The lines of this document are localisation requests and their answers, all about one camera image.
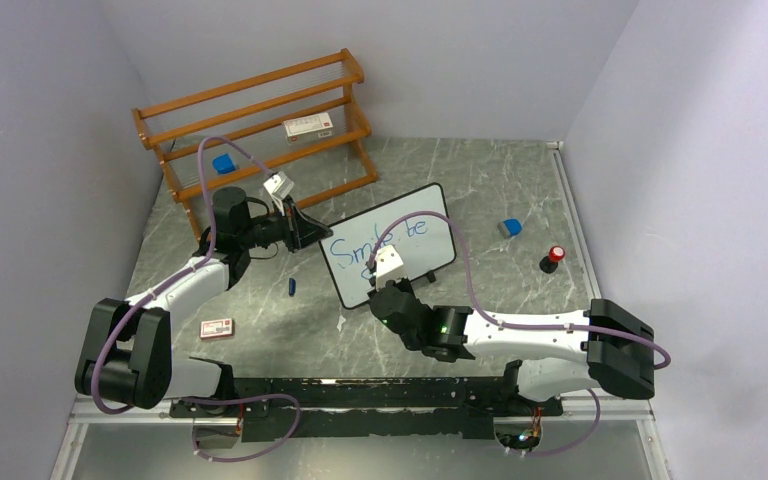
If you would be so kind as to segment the white whiteboard black frame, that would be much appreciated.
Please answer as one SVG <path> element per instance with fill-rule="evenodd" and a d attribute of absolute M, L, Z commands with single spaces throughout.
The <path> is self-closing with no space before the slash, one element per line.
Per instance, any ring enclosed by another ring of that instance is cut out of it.
<path fill-rule="evenodd" d="M 378 240 L 395 247 L 412 280 L 456 260 L 449 224 L 429 215 L 403 218 L 416 211 L 446 216 L 443 187 L 428 184 L 330 226 L 332 235 L 319 245 L 344 308 L 354 309 L 368 301 L 372 284 L 366 262 Z"/>

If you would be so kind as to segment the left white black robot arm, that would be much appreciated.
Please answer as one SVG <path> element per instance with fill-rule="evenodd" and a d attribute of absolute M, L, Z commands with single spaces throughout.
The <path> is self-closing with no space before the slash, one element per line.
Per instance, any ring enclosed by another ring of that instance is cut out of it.
<path fill-rule="evenodd" d="M 175 274 L 129 299 L 106 298 L 92 309 L 74 384 L 120 409 L 150 409 L 160 401 L 196 397 L 209 414 L 233 409 L 237 388 L 229 365 L 178 354 L 172 335 L 208 300 L 233 286 L 251 263 L 251 250 L 282 243 L 290 252 L 331 236 L 331 229 L 286 197 L 275 211 L 253 216 L 254 198 L 238 187 L 212 197 L 214 225 Z"/>

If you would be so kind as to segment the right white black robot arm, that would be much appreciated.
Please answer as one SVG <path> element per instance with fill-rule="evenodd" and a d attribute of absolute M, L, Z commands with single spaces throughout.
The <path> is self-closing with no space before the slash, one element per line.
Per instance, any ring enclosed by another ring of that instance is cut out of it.
<path fill-rule="evenodd" d="M 469 306 L 431 307 L 403 281 L 373 293 L 369 306 L 406 349 L 426 357 L 537 362 L 499 389 L 502 406 L 513 414 L 588 388 L 632 400 L 655 394 L 654 330 L 612 300 L 593 299 L 584 310 L 560 314 L 481 313 Z"/>

